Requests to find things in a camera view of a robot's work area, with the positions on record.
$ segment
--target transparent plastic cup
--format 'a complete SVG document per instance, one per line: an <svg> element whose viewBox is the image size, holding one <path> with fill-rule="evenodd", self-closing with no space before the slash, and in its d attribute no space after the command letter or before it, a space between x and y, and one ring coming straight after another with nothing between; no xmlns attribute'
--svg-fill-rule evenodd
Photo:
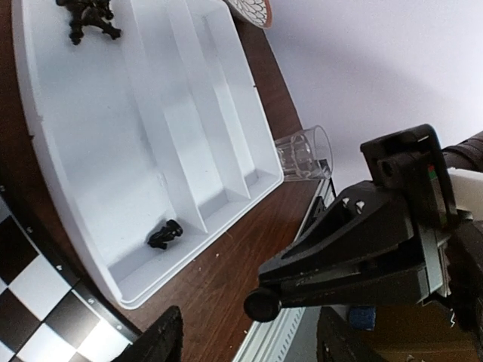
<svg viewBox="0 0 483 362"><path fill-rule="evenodd" d="M321 126L275 141L285 181L330 179L334 163L331 143Z"/></svg>

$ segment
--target dark figurine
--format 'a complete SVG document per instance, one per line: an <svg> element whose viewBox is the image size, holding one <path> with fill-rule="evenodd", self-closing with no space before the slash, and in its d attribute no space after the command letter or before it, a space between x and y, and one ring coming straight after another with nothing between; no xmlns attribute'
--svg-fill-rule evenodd
<svg viewBox="0 0 483 362"><path fill-rule="evenodd" d="M109 8L110 0L56 0L56 2L59 6L65 6L72 14L69 37L74 45L79 45L84 37L83 26L96 26L102 29L103 33L109 34L112 40L121 36L120 29L104 21L104 19L114 18Z"/></svg>
<svg viewBox="0 0 483 362"><path fill-rule="evenodd" d="M149 238L148 244L150 247L166 250L168 248L168 243L182 234L183 229L180 224L174 220L169 220L166 222L166 226L163 226L159 232L156 232L151 238Z"/></svg>

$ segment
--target blue object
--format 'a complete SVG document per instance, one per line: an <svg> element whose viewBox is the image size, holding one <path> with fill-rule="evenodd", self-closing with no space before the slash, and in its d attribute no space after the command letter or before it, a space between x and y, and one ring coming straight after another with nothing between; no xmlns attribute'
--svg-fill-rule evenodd
<svg viewBox="0 0 483 362"><path fill-rule="evenodd" d="M376 307L352 307L349 310L349 324L355 330L374 330Z"/></svg>

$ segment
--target chessboard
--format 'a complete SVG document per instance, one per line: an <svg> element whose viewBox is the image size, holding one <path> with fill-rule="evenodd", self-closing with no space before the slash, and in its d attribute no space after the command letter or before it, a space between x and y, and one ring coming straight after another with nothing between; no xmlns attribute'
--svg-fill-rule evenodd
<svg viewBox="0 0 483 362"><path fill-rule="evenodd" d="M0 362L107 362L139 336L0 198Z"/></svg>

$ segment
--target wooden table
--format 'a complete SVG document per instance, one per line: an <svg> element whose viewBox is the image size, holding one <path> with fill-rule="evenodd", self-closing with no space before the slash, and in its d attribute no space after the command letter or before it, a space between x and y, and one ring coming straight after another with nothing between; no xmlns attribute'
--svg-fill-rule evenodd
<svg viewBox="0 0 483 362"><path fill-rule="evenodd" d="M26 129L14 64L11 1L16 0L0 0L2 173L67 259L85 273L52 204ZM299 130L299 118L263 31L244 23L237 23L237 29L273 136ZM185 321L183 359L231 360L251 325L242 305L257 283L258 267L293 241L316 186L280 186L141 308L120 312L145 330L169 305L178 305Z"/></svg>

